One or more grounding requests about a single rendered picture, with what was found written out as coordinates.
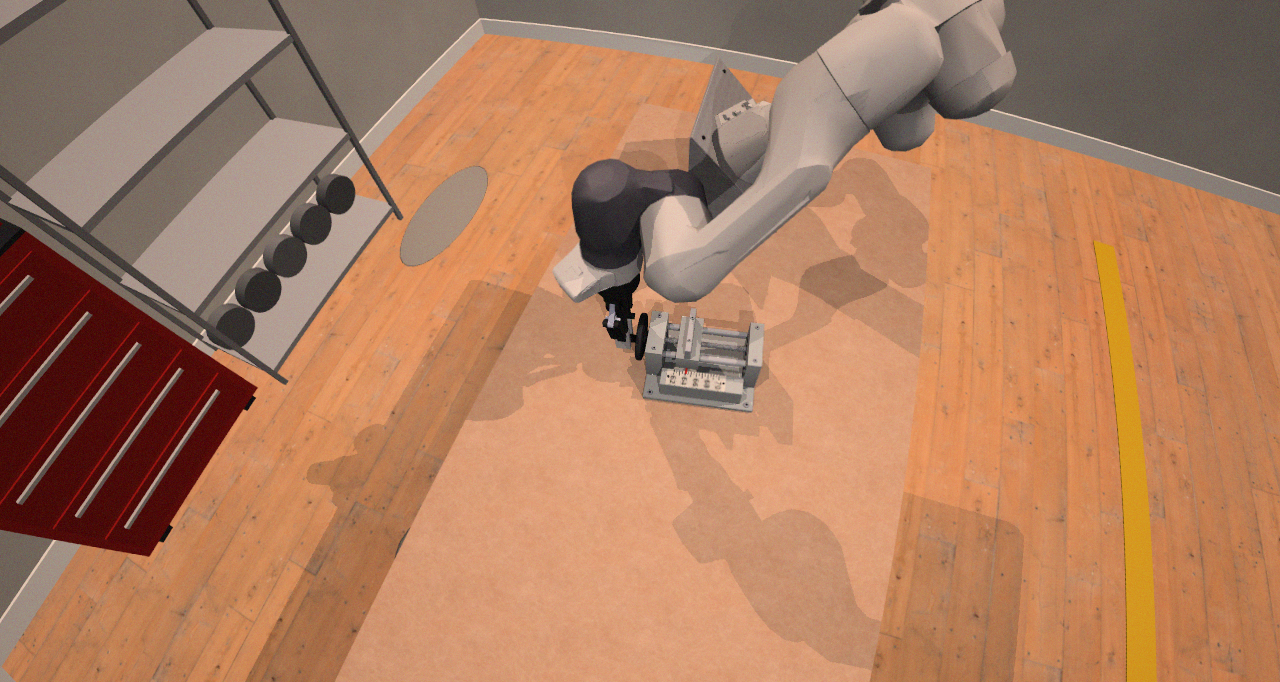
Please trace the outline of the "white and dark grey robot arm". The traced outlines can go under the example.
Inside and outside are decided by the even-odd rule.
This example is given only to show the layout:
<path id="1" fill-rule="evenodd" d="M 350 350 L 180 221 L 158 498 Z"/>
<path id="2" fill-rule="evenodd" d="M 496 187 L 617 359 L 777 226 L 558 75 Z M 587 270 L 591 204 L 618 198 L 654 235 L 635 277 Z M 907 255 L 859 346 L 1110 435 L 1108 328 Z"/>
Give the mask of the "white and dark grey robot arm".
<path id="1" fill-rule="evenodd" d="M 872 129 L 884 148 L 909 152 L 931 138 L 936 111 L 965 120 L 1004 100 L 1018 73 L 1000 36 L 1005 17 L 1004 0 L 863 0 L 845 29 L 788 70 L 772 104 L 742 100 L 716 114 L 724 161 L 753 184 L 717 218 L 692 173 L 618 159 L 580 171 L 571 196 L 582 243 L 552 269 L 556 280 L 580 303 L 632 282 L 644 258 L 646 287 L 698 302 L 823 193 Z"/>

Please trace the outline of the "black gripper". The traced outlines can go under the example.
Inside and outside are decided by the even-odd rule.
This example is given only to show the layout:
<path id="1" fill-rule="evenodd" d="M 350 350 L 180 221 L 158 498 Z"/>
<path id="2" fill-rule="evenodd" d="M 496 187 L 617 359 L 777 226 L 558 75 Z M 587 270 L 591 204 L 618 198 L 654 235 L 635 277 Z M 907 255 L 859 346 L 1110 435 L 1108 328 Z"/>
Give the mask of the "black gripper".
<path id="1" fill-rule="evenodd" d="M 640 273 L 628 284 L 608 287 L 608 289 L 598 293 L 603 296 L 605 308 L 609 310 L 609 316 L 603 319 L 602 325 L 607 328 L 611 339 L 614 339 L 616 348 L 631 351 L 630 334 L 634 334 L 632 319 L 635 319 L 635 313 L 631 313 L 631 308 L 634 307 L 632 293 L 637 289 L 639 284 Z"/>

